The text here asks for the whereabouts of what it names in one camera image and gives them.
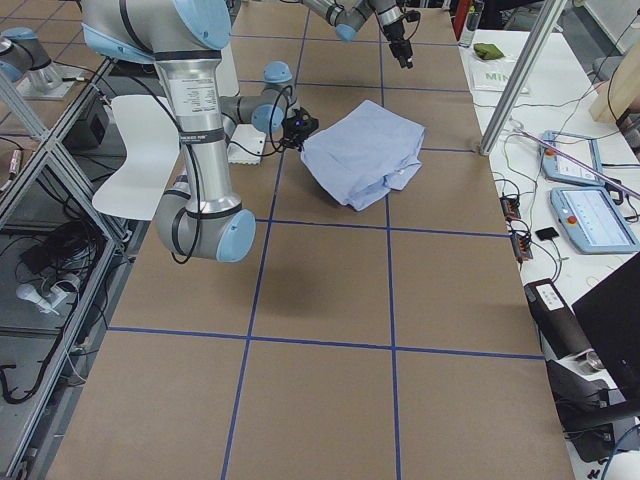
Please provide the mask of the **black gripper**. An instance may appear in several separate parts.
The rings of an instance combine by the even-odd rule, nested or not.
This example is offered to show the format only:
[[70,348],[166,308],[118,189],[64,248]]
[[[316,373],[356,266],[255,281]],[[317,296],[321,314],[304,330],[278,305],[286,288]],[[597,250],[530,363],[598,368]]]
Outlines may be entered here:
[[382,31],[389,42],[393,57],[403,69],[413,67],[413,50],[409,39],[405,38],[404,23],[413,23],[420,20],[417,10],[403,12],[401,9],[388,9],[382,13]]
[[295,112],[282,122],[280,145],[285,149],[302,151],[305,141],[319,128],[319,121],[308,112]]

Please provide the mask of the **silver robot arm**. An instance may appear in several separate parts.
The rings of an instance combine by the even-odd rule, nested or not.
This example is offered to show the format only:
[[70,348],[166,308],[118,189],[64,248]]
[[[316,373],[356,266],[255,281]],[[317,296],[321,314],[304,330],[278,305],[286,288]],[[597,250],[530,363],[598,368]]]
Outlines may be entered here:
[[112,59],[155,68],[184,154],[185,174],[160,199],[156,227],[174,260],[238,262],[256,233],[233,190],[227,147],[239,124],[300,150],[318,121],[300,106],[289,67],[271,62],[257,96],[222,97],[217,70],[232,22],[224,1],[85,1],[86,44]]
[[338,1],[327,0],[301,1],[301,4],[323,18],[343,41],[352,41],[368,19],[374,16],[400,67],[413,67],[413,49],[410,39],[405,37],[405,24],[419,22],[421,13],[408,10],[404,1],[362,0],[349,8]]

